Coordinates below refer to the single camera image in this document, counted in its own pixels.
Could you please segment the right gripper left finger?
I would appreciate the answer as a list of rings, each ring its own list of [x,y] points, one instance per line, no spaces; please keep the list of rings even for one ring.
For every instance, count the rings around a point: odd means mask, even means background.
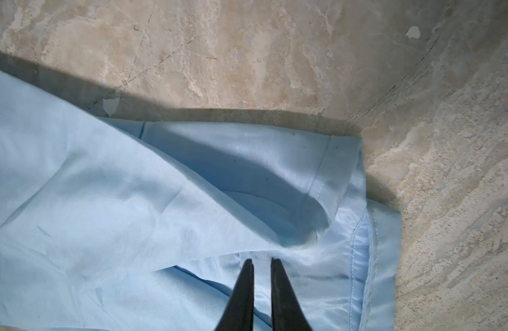
[[[254,266],[247,259],[215,331],[252,331],[254,318]]]

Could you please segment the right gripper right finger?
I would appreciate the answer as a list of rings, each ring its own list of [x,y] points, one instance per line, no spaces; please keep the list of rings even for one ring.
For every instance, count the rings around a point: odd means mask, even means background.
[[[280,259],[271,260],[271,318],[274,331],[312,331]]]

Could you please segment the light blue long sleeve shirt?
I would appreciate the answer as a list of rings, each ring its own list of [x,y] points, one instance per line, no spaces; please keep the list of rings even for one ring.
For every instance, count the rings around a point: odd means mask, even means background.
[[[392,330],[399,212],[362,142],[101,119],[0,71],[0,325],[212,330],[244,262],[270,330],[281,263],[314,330]]]

